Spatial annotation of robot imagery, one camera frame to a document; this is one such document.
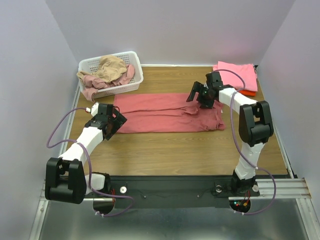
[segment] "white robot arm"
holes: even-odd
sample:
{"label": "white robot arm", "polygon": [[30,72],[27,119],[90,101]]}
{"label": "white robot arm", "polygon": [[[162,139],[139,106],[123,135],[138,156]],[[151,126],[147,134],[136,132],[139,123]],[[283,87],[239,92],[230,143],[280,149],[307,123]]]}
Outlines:
{"label": "white robot arm", "polygon": [[[88,154],[104,139],[109,140],[127,119],[112,104],[96,102],[86,112],[93,118],[89,120],[81,135],[71,147],[58,158],[50,158],[46,165],[45,197],[55,200],[79,204],[85,195],[91,192],[89,175],[84,174],[87,160],[82,144]],[[106,187],[107,174],[92,173],[91,187],[101,190]]]}
{"label": "white robot arm", "polygon": [[201,108],[212,108],[214,101],[230,107],[234,95],[232,108],[239,114],[242,149],[239,163],[232,175],[231,188],[234,192],[247,191],[255,184],[261,150],[274,133],[269,104],[266,101],[258,102],[250,99],[230,85],[223,85],[220,73],[217,71],[208,73],[206,79],[206,84],[194,82],[187,102],[193,101],[195,94],[198,93],[196,100],[201,104]]}

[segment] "laundry basket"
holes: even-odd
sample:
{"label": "laundry basket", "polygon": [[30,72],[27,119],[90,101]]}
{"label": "laundry basket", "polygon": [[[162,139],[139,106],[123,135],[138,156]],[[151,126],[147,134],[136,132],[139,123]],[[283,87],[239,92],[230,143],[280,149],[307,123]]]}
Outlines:
{"label": "laundry basket", "polygon": [[[98,92],[93,97],[95,99],[137,90],[139,88],[139,85],[144,80],[144,74],[142,72],[140,60],[138,58],[138,55],[134,51],[125,51],[125,52],[115,53],[111,55],[122,59],[125,62],[125,64],[132,64],[135,69],[134,77],[126,85],[114,86],[106,89],[99,89]],[[97,57],[82,60],[79,63],[78,70],[85,71],[88,73],[96,72],[98,70],[100,58],[101,56],[97,56]],[[85,86],[80,79],[79,79],[79,83],[80,83],[80,90],[82,92]]]}

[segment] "pink towel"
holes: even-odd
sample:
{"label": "pink towel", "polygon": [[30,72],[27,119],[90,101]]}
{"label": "pink towel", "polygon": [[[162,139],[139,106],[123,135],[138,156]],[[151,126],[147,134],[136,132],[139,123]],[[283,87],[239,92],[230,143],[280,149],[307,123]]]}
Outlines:
{"label": "pink towel", "polygon": [[173,133],[224,130],[223,104],[201,109],[197,101],[186,102],[188,93],[120,94],[114,105],[127,118],[118,133]]}
{"label": "pink towel", "polygon": [[126,68],[127,72],[123,73],[121,77],[111,82],[106,82],[96,76],[85,75],[82,80],[85,86],[82,94],[87,100],[94,102],[94,96],[99,89],[107,89],[128,84],[135,75],[135,67],[132,64],[128,64]]}
{"label": "pink towel", "polygon": [[[257,76],[253,64],[235,65],[218,61],[218,64],[213,66],[213,70],[217,69],[228,69],[239,74],[245,81],[245,90],[258,91]],[[231,72],[220,71],[220,75],[224,85],[230,84],[235,89],[240,89],[244,86],[241,80]]]}

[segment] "wooden table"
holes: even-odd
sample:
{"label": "wooden table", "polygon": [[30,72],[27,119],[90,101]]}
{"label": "wooden table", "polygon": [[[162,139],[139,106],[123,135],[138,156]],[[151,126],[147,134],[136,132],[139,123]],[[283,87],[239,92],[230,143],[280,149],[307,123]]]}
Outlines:
{"label": "wooden table", "polygon": [[[211,70],[211,67],[144,67],[144,81],[139,89],[125,94],[189,93],[194,81],[205,83],[205,74]],[[260,86],[253,99],[264,99]],[[97,101],[111,104],[114,96]],[[80,94],[78,107],[92,105]],[[238,133],[239,115],[233,116]],[[90,117],[84,111],[76,112],[71,139],[78,138]],[[222,118],[226,124],[223,131],[115,134],[91,154],[92,170],[110,175],[230,175],[238,164],[239,153],[232,139],[228,106],[223,107]],[[287,174],[275,135],[262,150],[258,165],[272,174]]]}

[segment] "folded towel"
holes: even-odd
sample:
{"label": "folded towel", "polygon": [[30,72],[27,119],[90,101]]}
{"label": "folded towel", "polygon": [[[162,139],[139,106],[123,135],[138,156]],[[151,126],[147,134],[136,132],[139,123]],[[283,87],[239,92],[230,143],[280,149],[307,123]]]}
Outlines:
{"label": "folded towel", "polygon": [[223,104],[202,109],[197,101],[186,102],[188,93],[118,94],[114,105],[127,121],[118,133],[174,133],[223,130]]}
{"label": "folded towel", "polygon": [[[245,81],[245,90],[251,92],[258,91],[257,75],[253,64],[235,65],[223,61],[218,61],[218,64],[213,66],[213,70],[217,69],[228,69],[239,74]],[[231,72],[220,71],[220,75],[224,85],[229,84],[235,89],[243,88],[244,85],[241,80]]]}

